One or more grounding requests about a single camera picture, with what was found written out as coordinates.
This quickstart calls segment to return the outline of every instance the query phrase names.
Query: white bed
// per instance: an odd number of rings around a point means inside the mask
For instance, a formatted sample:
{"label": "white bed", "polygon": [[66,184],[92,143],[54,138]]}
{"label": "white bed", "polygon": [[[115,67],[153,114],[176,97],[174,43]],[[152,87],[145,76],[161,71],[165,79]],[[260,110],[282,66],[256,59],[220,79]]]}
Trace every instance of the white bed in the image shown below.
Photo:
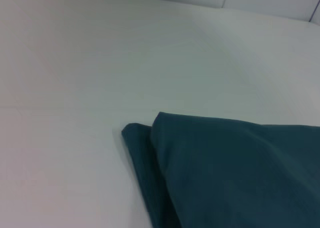
{"label": "white bed", "polygon": [[320,126],[320,26],[160,0],[0,0],[0,227],[148,228],[120,131]]}

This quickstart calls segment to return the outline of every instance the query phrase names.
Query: white sheet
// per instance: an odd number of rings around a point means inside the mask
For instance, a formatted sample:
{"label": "white sheet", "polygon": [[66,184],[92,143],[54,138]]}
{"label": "white sheet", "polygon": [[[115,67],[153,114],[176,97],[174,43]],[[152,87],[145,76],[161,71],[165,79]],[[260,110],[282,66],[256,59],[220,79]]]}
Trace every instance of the white sheet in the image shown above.
{"label": "white sheet", "polygon": [[158,0],[0,0],[0,227],[150,227],[120,130],[320,125],[320,26]]}

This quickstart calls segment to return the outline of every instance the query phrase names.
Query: folded cloth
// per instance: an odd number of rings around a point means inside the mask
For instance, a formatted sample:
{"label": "folded cloth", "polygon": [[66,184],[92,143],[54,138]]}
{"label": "folded cloth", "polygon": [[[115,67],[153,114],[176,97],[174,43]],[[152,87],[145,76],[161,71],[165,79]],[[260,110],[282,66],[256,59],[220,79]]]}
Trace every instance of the folded cloth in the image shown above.
{"label": "folded cloth", "polygon": [[155,228],[320,227],[320,127],[161,112],[122,135]]}

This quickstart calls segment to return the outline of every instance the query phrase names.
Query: white table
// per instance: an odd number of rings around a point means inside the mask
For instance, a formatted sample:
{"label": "white table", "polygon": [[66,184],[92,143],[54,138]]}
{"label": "white table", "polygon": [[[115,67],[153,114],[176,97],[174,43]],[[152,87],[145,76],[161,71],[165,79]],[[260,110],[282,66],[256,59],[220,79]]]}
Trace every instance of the white table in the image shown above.
{"label": "white table", "polygon": [[159,0],[0,0],[0,227],[150,227],[120,131],[320,125],[320,26]]}

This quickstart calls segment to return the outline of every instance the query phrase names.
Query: dark green towel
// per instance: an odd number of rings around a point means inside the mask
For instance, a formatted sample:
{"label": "dark green towel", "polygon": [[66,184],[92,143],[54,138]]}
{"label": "dark green towel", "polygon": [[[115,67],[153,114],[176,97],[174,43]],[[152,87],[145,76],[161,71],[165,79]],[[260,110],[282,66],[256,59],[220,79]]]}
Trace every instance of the dark green towel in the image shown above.
{"label": "dark green towel", "polygon": [[[182,228],[320,227],[319,127],[160,113],[137,142],[126,137],[142,129],[130,126],[123,135],[155,228],[180,227],[176,216]],[[155,197],[174,209],[150,207]]]}

